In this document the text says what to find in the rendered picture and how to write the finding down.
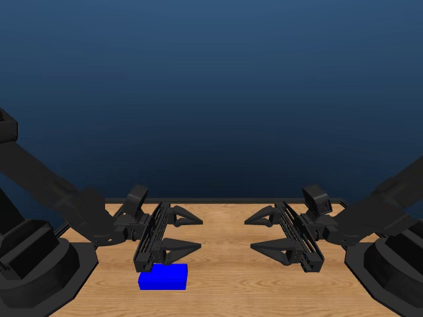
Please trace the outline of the blue hollow socket block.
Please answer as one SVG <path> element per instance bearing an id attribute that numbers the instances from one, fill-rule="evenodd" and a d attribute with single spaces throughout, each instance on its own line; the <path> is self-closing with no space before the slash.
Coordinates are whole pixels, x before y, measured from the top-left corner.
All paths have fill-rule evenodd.
<path id="1" fill-rule="evenodd" d="M 142 272 L 138 285 L 145 291 L 181 291 L 186 289 L 188 264 L 153 264 L 150 272 Z"/>

